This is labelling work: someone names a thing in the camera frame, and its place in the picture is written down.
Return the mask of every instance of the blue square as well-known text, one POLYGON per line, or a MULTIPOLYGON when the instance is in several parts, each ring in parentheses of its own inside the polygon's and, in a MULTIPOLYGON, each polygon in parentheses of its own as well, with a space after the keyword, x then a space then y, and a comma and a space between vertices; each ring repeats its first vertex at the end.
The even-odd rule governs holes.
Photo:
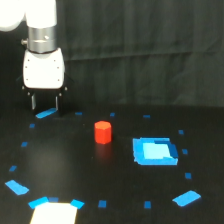
POLYGON ((98 205, 99 208, 106 208, 107 207, 107 201, 99 201, 99 205, 98 205))
POLYGON ((150 115, 143 115, 144 118, 150 118, 150 115))
POLYGON ((84 204, 85 204, 84 202, 77 201, 77 200, 72 200, 72 202, 71 202, 71 205, 78 209, 82 208, 84 206, 84 204))
POLYGON ((179 134, 180 135, 184 135, 184 131, 183 130, 179 130, 179 134))
POLYGON ((82 115, 82 112, 76 112, 75 115, 81 116, 82 115))
POLYGON ((10 172, 13 172, 13 171, 16 170, 16 168, 17 168, 17 166, 11 166, 11 168, 9 169, 9 171, 10 171, 10 172))
POLYGON ((27 147, 28 143, 27 142, 23 142, 21 147, 27 147))
POLYGON ((187 155, 188 154, 187 149, 182 149, 182 152, 183 152, 184 155, 187 155))
POLYGON ((191 173, 185 173, 185 178, 186 179, 191 179, 191 173))
POLYGON ((176 202, 179 206, 183 207, 185 205, 188 205, 192 203, 193 201, 201 198, 201 195, 194 192, 194 191, 188 191, 185 194, 180 195, 177 198, 174 198, 173 201, 176 202))
POLYGON ((49 202, 58 202, 58 198, 48 198, 49 202))
POLYGON ((144 208, 145 209, 150 209, 151 208, 151 202, 150 201, 145 201, 144 208))
POLYGON ((30 128, 35 128, 35 124, 30 124, 30 128))

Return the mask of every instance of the red block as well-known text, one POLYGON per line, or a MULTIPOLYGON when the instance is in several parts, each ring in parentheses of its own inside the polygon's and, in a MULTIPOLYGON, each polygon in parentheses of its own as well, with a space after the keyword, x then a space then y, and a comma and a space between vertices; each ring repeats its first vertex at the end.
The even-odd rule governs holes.
POLYGON ((95 141, 99 144, 111 142, 112 130, 111 124, 106 121, 95 123, 95 141))

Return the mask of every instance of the light blue square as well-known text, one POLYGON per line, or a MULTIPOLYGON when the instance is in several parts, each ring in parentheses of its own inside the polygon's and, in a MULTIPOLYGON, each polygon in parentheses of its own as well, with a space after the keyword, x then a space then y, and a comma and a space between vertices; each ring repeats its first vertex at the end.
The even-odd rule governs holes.
POLYGON ((107 207, 107 202, 106 201, 102 201, 100 200, 99 201, 99 205, 98 205, 99 208, 106 208, 107 207))
POLYGON ((5 183, 5 185, 7 187, 9 187, 12 191, 14 191, 17 195, 22 195, 22 194, 26 194, 29 189, 18 184, 16 181, 14 180, 10 180, 7 183, 5 183))
POLYGON ((49 110, 46 110, 46 111, 44 111, 44 112, 41 112, 41 113, 37 114, 36 117, 39 118, 39 119, 42 119, 42 118, 44 118, 44 117, 47 117, 47 116, 49 116, 49 115, 55 113, 56 111, 57 111, 56 108, 51 108, 51 109, 49 109, 49 110))
POLYGON ((201 198, 201 195, 197 194, 194 191, 188 191, 185 194, 182 194, 179 197, 174 198, 173 201, 176 202, 179 206, 183 207, 199 198, 201 198))
POLYGON ((145 159, 172 158, 166 144, 143 143, 143 150, 145 159))
POLYGON ((44 203, 47 203, 49 202, 48 198, 47 197, 43 197, 43 198, 39 198, 35 201, 31 201, 28 203, 28 205, 30 206, 30 208, 34 209, 36 208, 38 205, 42 205, 44 203))
POLYGON ((72 200, 71 205, 73 205, 74 207, 80 209, 83 207, 85 203, 81 202, 81 201, 77 201, 77 200, 72 200))

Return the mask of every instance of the black curtain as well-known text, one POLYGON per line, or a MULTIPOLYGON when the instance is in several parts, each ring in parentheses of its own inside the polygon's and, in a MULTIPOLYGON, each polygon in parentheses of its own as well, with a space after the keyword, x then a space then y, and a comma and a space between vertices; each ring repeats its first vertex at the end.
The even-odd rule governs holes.
MULTIPOLYGON (((223 10, 221 0, 57 0, 69 104, 224 106, 223 10)), ((1 63, 22 63, 15 40, 26 36, 25 23, 0 33, 1 63)))

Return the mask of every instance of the white square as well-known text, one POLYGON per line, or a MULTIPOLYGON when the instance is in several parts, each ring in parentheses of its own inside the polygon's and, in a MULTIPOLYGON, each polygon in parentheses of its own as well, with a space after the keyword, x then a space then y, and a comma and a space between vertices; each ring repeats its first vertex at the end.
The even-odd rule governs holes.
POLYGON ((166 144, 143 143, 143 151, 145 159, 172 158, 166 144))
POLYGON ((38 205, 30 224, 74 224, 77 208, 68 203, 38 205))

